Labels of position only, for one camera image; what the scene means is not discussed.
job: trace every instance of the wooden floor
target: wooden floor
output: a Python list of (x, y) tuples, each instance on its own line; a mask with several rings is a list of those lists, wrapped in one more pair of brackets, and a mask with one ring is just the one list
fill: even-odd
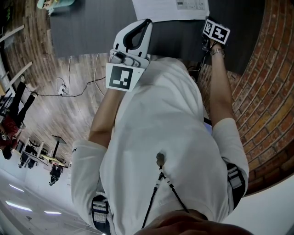
[[(50, 23), (47, 12), (36, 7), (36, 0), (12, 0), (13, 15), (6, 31), (25, 25), (14, 38), (14, 43), (5, 49), (7, 66), (13, 77), (30, 61), (33, 65), (24, 73), (26, 83), (37, 88), (37, 92), (46, 95), (57, 95), (56, 78), (61, 77), (68, 84), (69, 58), (56, 59), (53, 50)], [(93, 79), (96, 55), (73, 57), (70, 70), (71, 95), (80, 94), (86, 83)], [(105, 76), (107, 55), (99, 55), (96, 79)], [(105, 81), (97, 82), (105, 93)], [(29, 96), (26, 90), (23, 101)], [(52, 135), (61, 136), (67, 145), (60, 145), (57, 156), (70, 161), (72, 143), (86, 139), (95, 112), (103, 98), (94, 83), (88, 85), (82, 96), (42, 97), (39, 96), (27, 112), (22, 141), (27, 137), (43, 141), (47, 149), (54, 150), (55, 140)]]

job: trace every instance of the black table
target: black table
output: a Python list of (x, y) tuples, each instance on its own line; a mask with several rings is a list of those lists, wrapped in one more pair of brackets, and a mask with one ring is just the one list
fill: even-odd
[(53, 156), (52, 156), (52, 158), (56, 158), (56, 152), (57, 152), (59, 143), (66, 144), (66, 142), (63, 140), (63, 138), (61, 138), (59, 136), (53, 135), (52, 137), (57, 141), (56, 146), (55, 146), (55, 149), (54, 149), (54, 153), (53, 153)]
[[(210, 16), (231, 30), (226, 67), (243, 74), (256, 44), (265, 0), (209, 0)], [(52, 14), (57, 57), (109, 53), (116, 34), (137, 20), (132, 0), (76, 0)], [(149, 54), (201, 61), (204, 21), (154, 24)]]

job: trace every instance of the white t-shirt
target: white t-shirt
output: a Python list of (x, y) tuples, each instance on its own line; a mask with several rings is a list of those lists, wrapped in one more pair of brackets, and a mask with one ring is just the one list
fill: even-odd
[[(73, 203), (93, 225), (91, 202), (103, 187), (117, 235), (141, 229), (159, 177), (159, 152), (165, 155), (165, 176), (185, 206), (211, 221), (221, 222), (233, 210), (226, 162), (237, 165), (246, 185), (248, 180), (235, 121), (220, 121), (210, 135), (198, 87), (185, 66), (171, 58), (151, 62), (135, 89), (126, 93), (108, 149), (85, 140), (74, 143), (73, 149)], [(146, 226), (161, 214), (182, 209), (162, 181)]]

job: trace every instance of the cable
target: cable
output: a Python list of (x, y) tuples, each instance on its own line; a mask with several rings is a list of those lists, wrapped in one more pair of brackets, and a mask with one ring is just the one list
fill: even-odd
[(69, 62), (68, 62), (68, 92), (69, 92), (69, 86), (70, 86), (70, 61), (72, 60), (72, 57), (69, 57)]
[(180, 199), (179, 195), (176, 193), (175, 189), (173, 186), (170, 186), (171, 190), (174, 192), (174, 195), (176, 196), (176, 198), (178, 199), (179, 203), (181, 204), (181, 206), (184, 208), (184, 211), (187, 213), (190, 213), (187, 209), (187, 207), (184, 205), (184, 203), (182, 202), (182, 200)]
[(38, 94), (37, 92), (35, 92), (35, 93), (36, 93), (37, 95), (39, 95), (39, 96), (44, 96), (44, 97), (47, 97), (47, 96), (78, 97), (78, 96), (81, 96), (81, 95), (84, 93), (84, 91), (87, 89), (89, 83), (93, 83), (93, 82), (96, 82), (96, 81), (100, 81), (100, 80), (103, 80), (104, 78), (105, 78), (105, 77), (103, 77), (103, 78), (101, 78), (101, 79), (97, 79), (97, 80), (93, 80), (93, 81), (87, 82), (86, 87), (84, 88), (84, 90), (82, 91), (82, 93), (79, 94), (79, 95), (71, 95), (71, 94), (68, 94), (68, 93), (67, 93), (67, 95), (43, 95), (43, 94)]
[(63, 81), (63, 84), (65, 84), (65, 82), (64, 82), (64, 80), (62, 78), (56, 78), (56, 91), (57, 91), (57, 93), (58, 93), (58, 88), (57, 88), (57, 80), (58, 79), (61, 79)]
[(144, 222), (143, 222), (143, 225), (142, 225), (142, 229), (145, 227), (145, 224), (147, 222), (147, 218), (148, 218), (148, 215), (150, 213), (150, 210), (151, 210), (151, 206), (153, 204), (153, 200), (154, 200), (154, 197), (155, 197), (155, 194), (157, 192), (157, 188), (154, 188), (153, 190), (153, 194), (152, 194), (152, 197), (151, 197), (151, 200), (150, 200), (150, 203), (149, 203), (149, 207), (148, 207), (148, 210), (147, 210), (147, 213), (145, 215), (145, 218), (144, 218)]
[(215, 41), (213, 44), (212, 44), (212, 46), (209, 48), (209, 50), (207, 51), (207, 52), (205, 52), (205, 54), (204, 54), (204, 56), (202, 57), (202, 61), (201, 61), (201, 64), (200, 64), (200, 68), (199, 69), (193, 69), (192, 71), (196, 71), (196, 72), (199, 72), (200, 70), (201, 70), (201, 68), (203, 67), (203, 65), (205, 64), (205, 62), (206, 62), (206, 57), (207, 57), (207, 55), (211, 52), (211, 49), (217, 44), (218, 42), (217, 41)]
[(95, 62), (95, 72), (94, 72), (94, 77), (93, 77), (93, 81), (95, 82), (95, 85), (96, 87), (98, 88), (98, 90), (100, 91), (100, 93), (105, 96), (103, 94), (103, 92), (100, 90), (99, 86), (97, 85), (96, 81), (95, 81), (95, 76), (96, 76), (96, 70), (97, 70), (97, 60), (98, 60), (98, 56), (99, 56), (99, 53), (97, 54), (97, 57), (96, 57), (96, 62)]

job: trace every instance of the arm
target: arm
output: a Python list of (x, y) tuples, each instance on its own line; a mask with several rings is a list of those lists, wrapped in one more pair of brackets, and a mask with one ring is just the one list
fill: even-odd
[(116, 113), (123, 97), (124, 92), (120, 90), (109, 89), (106, 92), (94, 117), (90, 129), (89, 141), (108, 148)]
[(20, 140), (21, 134), (22, 134), (22, 131), (20, 131), (19, 134), (17, 135), (17, 142)]
[(105, 147), (86, 140), (73, 143), (72, 201), (80, 217), (93, 228), (92, 200), (96, 192), (104, 192), (99, 169), (106, 151)]
[(212, 127), (225, 118), (233, 118), (232, 92), (221, 53), (212, 56), (212, 75), (210, 84), (210, 115)]
[(5, 129), (4, 129), (4, 127), (2, 126), (2, 124), (0, 124), (0, 131), (1, 131), (2, 133), (5, 134)]

